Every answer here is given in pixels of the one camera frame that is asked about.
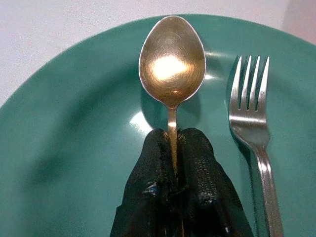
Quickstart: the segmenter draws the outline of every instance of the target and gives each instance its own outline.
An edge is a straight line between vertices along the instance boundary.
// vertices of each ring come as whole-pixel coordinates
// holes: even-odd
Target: spoon
[[[144,89],[168,109],[168,135],[176,175],[176,110],[199,89],[205,70],[202,42],[189,22],[179,16],[167,16],[155,24],[140,53],[139,77]]]

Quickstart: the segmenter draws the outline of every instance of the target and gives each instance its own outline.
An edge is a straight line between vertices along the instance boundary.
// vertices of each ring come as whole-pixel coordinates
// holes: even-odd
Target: fork tine
[[[241,92],[241,100],[240,100],[240,109],[246,110],[247,109],[247,93],[248,93],[248,82],[249,82],[249,72],[250,72],[250,65],[251,65],[251,56],[248,58],[247,69],[245,73],[245,79],[243,81],[243,87]]]
[[[251,85],[250,96],[249,96],[249,110],[255,110],[255,94],[256,94],[256,87],[257,87],[259,62],[260,62],[260,56],[258,56],[257,58],[255,72],[253,74],[252,85]]]
[[[270,57],[267,57],[265,68],[262,75],[262,81],[258,97],[258,111],[264,112],[266,109],[266,95],[267,95],[267,84],[268,84],[268,71],[269,71]]]
[[[241,56],[238,59],[236,72],[234,76],[234,82],[231,92],[231,99],[229,103],[229,108],[231,109],[238,109],[238,91],[239,91],[239,79],[240,79],[240,71],[241,71]]]

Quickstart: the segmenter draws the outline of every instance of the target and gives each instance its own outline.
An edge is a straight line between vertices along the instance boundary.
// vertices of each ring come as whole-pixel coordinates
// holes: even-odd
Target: metal fork
[[[284,235],[277,203],[275,184],[269,157],[266,152],[266,147],[270,139],[266,116],[266,93],[269,61],[270,58],[268,57],[264,65],[258,99],[255,100],[260,56],[258,56],[255,65],[249,96],[248,84],[250,84],[249,74],[251,56],[248,58],[241,96],[239,94],[241,57],[239,57],[229,105],[229,122],[233,134],[253,152],[256,158],[255,167],[260,174],[259,180],[261,180],[261,185],[260,183],[255,184],[253,182],[253,189],[256,189],[258,186],[262,187],[260,192],[262,195],[261,199],[263,199],[264,202],[265,232],[270,237],[282,237]]]

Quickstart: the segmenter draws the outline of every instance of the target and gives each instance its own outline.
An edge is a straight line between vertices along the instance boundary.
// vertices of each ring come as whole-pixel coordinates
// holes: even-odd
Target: spoon bowl
[[[205,70],[203,45],[185,19],[168,16],[155,24],[140,53],[139,76],[144,89],[168,108],[168,134],[176,174],[176,109],[199,89]]]

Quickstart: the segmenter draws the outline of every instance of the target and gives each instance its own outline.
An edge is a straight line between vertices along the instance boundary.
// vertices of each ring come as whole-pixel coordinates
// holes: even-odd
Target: spoon handle
[[[177,174],[178,174],[178,167],[177,167],[177,120],[176,120],[176,111],[177,111],[177,107],[168,108],[168,135],[169,135],[170,144],[171,144],[173,170],[174,170],[175,175],[177,176]]]

